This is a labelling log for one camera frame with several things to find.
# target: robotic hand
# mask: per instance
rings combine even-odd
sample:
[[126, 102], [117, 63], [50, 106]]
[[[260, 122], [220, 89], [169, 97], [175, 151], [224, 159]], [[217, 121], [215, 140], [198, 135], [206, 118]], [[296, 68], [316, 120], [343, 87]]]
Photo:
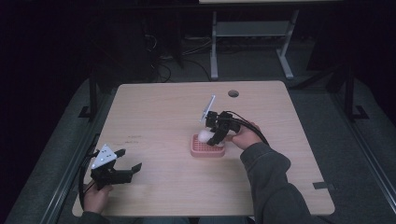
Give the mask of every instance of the robotic hand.
[[218, 113], [213, 111], [207, 112], [205, 126], [211, 128], [210, 132], [214, 133], [213, 136], [206, 142], [208, 145], [213, 147], [214, 145], [219, 144], [227, 136], [228, 131], [231, 130], [238, 133], [241, 125], [244, 125], [257, 134], [260, 139], [269, 146], [267, 140], [265, 139], [264, 135], [262, 135], [260, 130], [237, 114], [235, 115], [240, 119], [234, 119], [232, 114], [235, 113], [232, 111], [223, 111], [218, 115]]
[[84, 159], [80, 165], [78, 181], [79, 201], [82, 208], [84, 208], [85, 195], [83, 190], [85, 168], [90, 159], [96, 157], [91, 167], [91, 177], [94, 180], [94, 183], [96, 183], [97, 189], [100, 190], [106, 185], [131, 183], [132, 176], [140, 171], [142, 163], [132, 167], [131, 170], [114, 169], [114, 164], [116, 164], [117, 158], [122, 157], [123, 155], [125, 155], [125, 149], [113, 152], [110, 147], [104, 145], [100, 151], [98, 150]]

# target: wooden table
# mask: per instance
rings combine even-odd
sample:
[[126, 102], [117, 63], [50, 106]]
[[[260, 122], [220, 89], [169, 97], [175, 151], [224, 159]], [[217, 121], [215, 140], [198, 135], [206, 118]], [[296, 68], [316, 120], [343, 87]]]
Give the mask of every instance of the wooden table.
[[[232, 98], [228, 91], [239, 96]], [[119, 87], [98, 141], [126, 148], [115, 168], [143, 162], [131, 184], [114, 186], [105, 216], [252, 216], [250, 185], [239, 159], [242, 150], [226, 144], [222, 158], [197, 159], [191, 137], [205, 128], [199, 120], [212, 94], [212, 111], [232, 110], [257, 123], [271, 147], [291, 160], [287, 175], [303, 194], [312, 215], [334, 211], [302, 125], [280, 81], [132, 84]], [[91, 170], [87, 172], [88, 183]], [[82, 213], [78, 199], [73, 214]]]

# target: black cable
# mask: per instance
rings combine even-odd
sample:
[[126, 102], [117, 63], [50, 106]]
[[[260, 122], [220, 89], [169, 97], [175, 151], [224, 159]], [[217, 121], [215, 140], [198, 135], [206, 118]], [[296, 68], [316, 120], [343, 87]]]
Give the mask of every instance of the black cable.
[[231, 114], [235, 114], [236, 116], [238, 116], [238, 118], [242, 119], [244, 122], [250, 123], [249, 121], [247, 121], [246, 119], [242, 118], [240, 115], [238, 115], [237, 113], [235, 113], [233, 111], [228, 110], [228, 111], [225, 111], [225, 112], [231, 113]]
[[318, 216], [318, 218], [322, 219], [322, 220], [325, 221], [326, 223], [335, 224], [334, 222], [330, 221], [329, 219], [327, 219], [327, 218], [325, 218], [325, 217], [320, 217], [320, 216]]
[[[228, 42], [227, 46], [225, 46], [226, 49], [221, 49], [222, 45], [219, 43], [218, 50], [217, 50], [218, 54], [236, 54], [236, 53], [243, 51], [242, 46], [235, 43], [233, 41], [233, 39], [227, 40], [226, 42]], [[237, 46], [238, 49], [233, 50], [233, 45]]]
[[81, 208], [84, 210], [84, 176], [85, 170], [91, 158], [96, 157], [99, 154], [99, 151], [89, 154], [89, 150], [87, 150], [84, 160], [81, 162], [79, 166], [79, 176], [78, 176], [78, 197], [79, 203], [81, 204]]
[[209, 81], [212, 81], [212, 79], [210, 78], [210, 75], [206, 72], [206, 69], [205, 69], [200, 63], [195, 62], [195, 61], [192, 61], [192, 60], [188, 60], [188, 59], [183, 59], [183, 61], [189, 62], [189, 63], [195, 63], [195, 64], [197, 64], [198, 66], [200, 66], [200, 67], [204, 70], [207, 79], [208, 79]]
[[252, 124], [250, 124], [249, 122], [245, 122], [245, 121], [243, 121], [243, 120], [241, 120], [241, 119], [223, 119], [223, 118], [218, 118], [218, 119], [216, 119], [216, 120], [229, 120], [229, 121], [238, 123], [238, 124], [240, 124], [240, 125], [243, 125], [243, 126], [249, 128], [249, 129], [250, 129], [251, 131], [253, 131], [255, 134], [257, 134], [257, 136], [260, 137], [260, 139], [264, 142], [264, 144], [266, 144], [267, 146], [270, 146], [270, 145], [268, 144], [267, 139], [266, 139], [266, 138], [264, 137], [264, 135], [262, 134], [262, 132], [261, 132], [260, 130], [258, 130], [256, 127], [254, 127]]
[[171, 76], [172, 76], [172, 71], [171, 71], [171, 69], [170, 69], [168, 66], [163, 65], [163, 64], [161, 64], [161, 63], [159, 63], [158, 65], [164, 67], [164, 68], [165, 68], [166, 70], [168, 70], [168, 72], [169, 72], [169, 76], [165, 79], [165, 81], [162, 81], [162, 80], [161, 80], [161, 82], [162, 82], [162, 83], [165, 83], [165, 82], [169, 81], [170, 78], [171, 78]]
[[209, 41], [206, 41], [203, 45], [192, 48], [192, 49], [188, 49], [184, 52], [182, 52], [182, 55], [189, 55], [189, 54], [193, 54], [193, 53], [198, 53], [204, 49], [209, 49], [211, 47], [211, 43], [212, 40], [210, 38], [208, 38]]
[[158, 40], [157, 40], [157, 38], [154, 35], [145, 35], [145, 39], [148, 39], [148, 42], [149, 42], [150, 39], [154, 40], [154, 43], [152, 44], [152, 46], [149, 49], [147, 49], [148, 51], [152, 51], [152, 50], [154, 50], [157, 47]]
[[89, 187], [87, 187], [87, 189], [85, 190], [85, 192], [84, 192], [84, 195], [87, 193], [87, 191], [90, 189], [90, 188], [92, 188], [92, 186], [95, 184], [95, 182], [93, 182]]

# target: person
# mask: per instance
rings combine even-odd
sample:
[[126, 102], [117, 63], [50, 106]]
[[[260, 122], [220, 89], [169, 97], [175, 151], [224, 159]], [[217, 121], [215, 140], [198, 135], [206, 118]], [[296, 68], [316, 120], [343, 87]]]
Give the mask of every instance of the person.
[[78, 220], [78, 224], [109, 224], [110, 221], [101, 214], [106, 207], [108, 194], [113, 190], [111, 185], [106, 185], [98, 190], [96, 184], [91, 181], [84, 195], [84, 212]]
[[[240, 159], [247, 170], [256, 223], [313, 223], [303, 195], [288, 182], [286, 176], [290, 168], [288, 158], [264, 144], [257, 134], [245, 126], [241, 126], [237, 134], [227, 135], [225, 141], [231, 141], [244, 150]], [[80, 224], [108, 223], [100, 214], [112, 188], [106, 186], [101, 190], [95, 189], [89, 189], [85, 195], [85, 211], [80, 218]], [[181, 223], [186, 223], [186, 218], [181, 219]]]

